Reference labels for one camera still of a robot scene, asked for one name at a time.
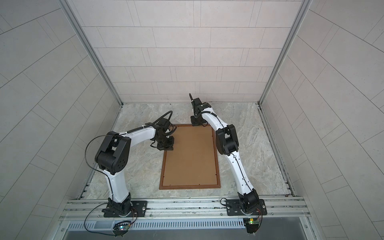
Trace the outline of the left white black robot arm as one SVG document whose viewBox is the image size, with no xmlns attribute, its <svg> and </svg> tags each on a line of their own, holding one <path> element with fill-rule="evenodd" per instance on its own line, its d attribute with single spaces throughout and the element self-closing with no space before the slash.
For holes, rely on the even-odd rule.
<svg viewBox="0 0 384 240">
<path fill-rule="evenodd" d="M 107 207 L 102 210 L 104 217 L 126 217 L 134 214 L 131 193 L 125 181 L 124 169 L 127 166 L 131 147 L 150 140 L 156 143 L 159 151 L 172 151 L 177 127 L 170 120 L 173 111 L 168 111 L 152 123 L 123 133 L 114 131 L 103 135 L 104 138 L 95 155 L 98 169 L 95 171 L 106 176 L 109 198 Z"/>
</svg>

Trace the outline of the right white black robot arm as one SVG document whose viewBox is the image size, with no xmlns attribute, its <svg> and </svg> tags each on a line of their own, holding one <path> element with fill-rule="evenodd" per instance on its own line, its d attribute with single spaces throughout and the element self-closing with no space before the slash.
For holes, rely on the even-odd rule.
<svg viewBox="0 0 384 240">
<path fill-rule="evenodd" d="M 251 184 L 239 153 L 239 140 L 234 125 L 225 123 L 213 110 L 209 103 L 203 103 L 200 98 L 193 98 L 189 95 L 194 115 L 191 116 L 193 126 L 209 124 L 215 131 L 216 148 L 220 155 L 223 155 L 231 166 L 240 206 L 244 213 L 251 214 L 257 210 L 260 198 L 257 191 Z"/>
</svg>

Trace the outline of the left controller circuit board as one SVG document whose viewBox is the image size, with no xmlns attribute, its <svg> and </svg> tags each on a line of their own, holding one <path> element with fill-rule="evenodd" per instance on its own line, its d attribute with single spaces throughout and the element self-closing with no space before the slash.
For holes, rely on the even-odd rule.
<svg viewBox="0 0 384 240">
<path fill-rule="evenodd" d="M 125 235 L 129 231 L 131 225 L 132 225 L 131 221 L 122 221 L 122 222 L 116 223 L 113 227 L 114 235 L 116 236 Z"/>
</svg>

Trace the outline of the controller circuit board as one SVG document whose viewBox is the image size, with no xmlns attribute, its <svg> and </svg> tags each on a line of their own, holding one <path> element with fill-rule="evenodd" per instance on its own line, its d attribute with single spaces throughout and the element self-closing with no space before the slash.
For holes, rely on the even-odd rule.
<svg viewBox="0 0 384 240">
<path fill-rule="evenodd" d="M 125 235 L 129 231 L 131 225 L 132 225 L 131 221 L 122 221 L 122 222 L 116 223 L 113 227 L 114 235 L 116 236 Z"/>
<path fill-rule="evenodd" d="M 258 219 L 253 218 L 243 219 L 243 222 L 248 234 L 255 234 L 261 225 Z"/>
</svg>

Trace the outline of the right controller circuit board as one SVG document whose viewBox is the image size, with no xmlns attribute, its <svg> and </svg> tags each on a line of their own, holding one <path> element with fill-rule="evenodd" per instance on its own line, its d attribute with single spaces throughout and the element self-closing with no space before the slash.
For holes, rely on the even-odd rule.
<svg viewBox="0 0 384 240">
<path fill-rule="evenodd" d="M 258 219 L 253 218 L 243 219 L 243 222 L 248 234 L 255 234 L 261 225 Z"/>
</svg>

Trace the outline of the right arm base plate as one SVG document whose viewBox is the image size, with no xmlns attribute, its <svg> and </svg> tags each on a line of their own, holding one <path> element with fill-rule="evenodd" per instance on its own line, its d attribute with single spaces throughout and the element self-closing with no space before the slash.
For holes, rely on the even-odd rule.
<svg viewBox="0 0 384 240">
<path fill-rule="evenodd" d="M 226 200 L 226 208 L 228 216 L 266 216 L 268 214 L 265 201 L 260 199 L 252 213 L 246 213 L 242 210 L 240 200 Z"/>
</svg>

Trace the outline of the aluminium mounting rail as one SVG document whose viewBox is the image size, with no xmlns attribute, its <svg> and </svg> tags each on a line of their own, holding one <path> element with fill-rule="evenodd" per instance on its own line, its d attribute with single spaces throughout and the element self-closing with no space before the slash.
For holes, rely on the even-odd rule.
<svg viewBox="0 0 384 240">
<path fill-rule="evenodd" d="M 263 218 L 309 217 L 310 211 L 302 197 L 261 197 L 266 204 L 266 216 L 250 216 Z M 139 220 L 162 219 L 222 219 L 246 218 L 246 216 L 228 216 L 226 200 L 237 200 L 234 197 L 221 199 L 212 198 L 170 198 L 170 199 L 133 199 L 132 201 L 147 201 L 147 210 Z M 106 200 L 73 200 L 68 201 L 60 221 L 104 220 L 102 209 L 106 208 Z"/>
</svg>

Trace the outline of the right corner aluminium post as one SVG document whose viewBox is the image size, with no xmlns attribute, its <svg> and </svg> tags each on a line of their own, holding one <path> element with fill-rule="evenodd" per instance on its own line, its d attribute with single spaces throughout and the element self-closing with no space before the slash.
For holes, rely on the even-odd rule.
<svg viewBox="0 0 384 240">
<path fill-rule="evenodd" d="M 272 70 L 272 73 L 270 75 L 270 78 L 267 82 L 267 85 L 266 85 L 266 88 L 265 90 L 263 91 L 263 94 L 260 98 L 260 101 L 259 101 L 259 105 L 262 106 L 263 103 L 266 101 L 266 98 L 267 98 L 267 95 L 270 91 L 270 89 L 272 88 L 272 85 L 273 85 L 273 82 L 279 72 L 279 69 L 281 67 L 281 65 L 283 64 L 284 62 L 284 59 L 286 57 L 286 55 L 288 54 L 288 51 L 295 39 L 295 36 L 297 35 L 298 33 L 298 30 L 301 26 L 301 23 L 302 21 L 304 20 L 305 18 L 305 15 L 310 7 L 310 4 L 311 4 L 312 1 L 310 0 L 304 0 L 302 3 L 301 3 L 301 6 L 299 8 L 299 11 L 296 15 L 296 18 L 294 19 L 294 22 L 292 24 L 292 27 L 289 31 L 289 34 L 287 36 L 287 39 L 285 40 L 284 42 L 284 45 L 283 45 L 283 48 L 280 52 L 280 55 L 276 61 L 276 64 L 275 66 L 273 67 L 273 70 Z"/>
</svg>

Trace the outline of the corner aluminium post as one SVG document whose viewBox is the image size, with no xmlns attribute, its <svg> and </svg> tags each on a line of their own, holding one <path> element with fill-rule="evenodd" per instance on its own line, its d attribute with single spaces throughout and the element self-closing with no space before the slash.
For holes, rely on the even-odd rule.
<svg viewBox="0 0 384 240">
<path fill-rule="evenodd" d="M 301 6 L 299 8 L 299 11 L 296 15 L 296 18 L 294 19 L 294 22 L 292 24 L 292 27 L 289 31 L 289 34 L 287 36 L 287 39 L 285 40 L 284 42 L 284 45 L 283 45 L 283 48 L 280 52 L 280 55 L 276 61 L 276 64 L 275 66 L 273 67 L 273 70 L 272 70 L 272 73 L 270 75 L 270 78 L 267 82 L 267 85 L 266 85 L 266 88 L 265 90 L 263 91 L 263 94 L 260 98 L 260 101 L 259 101 L 259 105 L 262 106 L 263 103 L 266 101 L 266 98 L 267 98 L 267 95 L 270 91 L 270 89 L 272 88 L 272 85 L 273 85 L 273 82 L 279 72 L 279 69 L 281 67 L 281 65 L 283 64 L 284 62 L 284 59 L 286 57 L 286 55 L 288 54 L 288 51 L 295 39 L 295 36 L 297 35 L 298 33 L 298 30 L 301 26 L 301 23 L 302 21 L 304 20 L 305 18 L 305 15 L 310 7 L 310 4 L 311 4 L 312 1 L 310 0 L 304 0 L 302 3 L 301 3 Z"/>
<path fill-rule="evenodd" d="M 104 67 L 102 66 L 102 63 L 97 56 L 94 48 L 91 46 L 90 41 L 88 40 L 85 32 L 83 31 L 79 21 L 77 20 L 73 10 L 71 9 L 68 1 L 58 0 L 58 3 L 63 10 L 66 18 L 68 19 L 69 23 L 71 24 L 72 28 L 74 29 L 76 35 L 78 36 L 81 44 L 85 48 L 86 52 L 88 53 L 91 61 L 93 62 L 94 66 L 96 67 L 97 71 L 101 75 L 102 79 L 105 81 L 111 92 L 113 93 L 115 99 L 119 103 L 119 105 L 122 107 L 124 103 L 122 102 L 118 92 L 116 91 L 115 87 L 113 86 L 111 79 L 109 78 L 107 72 L 105 71 Z"/>
</svg>

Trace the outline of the left corner aluminium post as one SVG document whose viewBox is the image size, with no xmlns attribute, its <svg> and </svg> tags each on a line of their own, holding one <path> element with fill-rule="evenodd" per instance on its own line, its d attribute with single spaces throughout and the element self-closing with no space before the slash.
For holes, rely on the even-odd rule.
<svg viewBox="0 0 384 240">
<path fill-rule="evenodd" d="M 69 23 L 71 24 L 72 28 L 74 29 L 76 35 L 78 36 L 81 44 L 85 48 L 86 52 L 88 53 L 91 61 L 93 62 L 94 66 L 96 67 L 97 71 L 101 75 L 102 79 L 105 81 L 111 92 L 113 93 L 115 99 L 119 103 L 119 105 L 122 107 L 124 103 L 122 102 L 118 92 L 116 91 L 115 87 L 113 86 L 111 79 L 109 78 L 107 72 L 105 71 L 104 67 L 102 66 L 102 63 L 97 56 L 94 48 L 91 46 L 90 41 L 88 40 L 85 32 L 83 31 L 79 21 L 77 20 L 73 10 L 71 9 L 68 1 L 58 0 L 58 3 L 63 10 L 66 18 L 68 19 Z"/>
</svg>

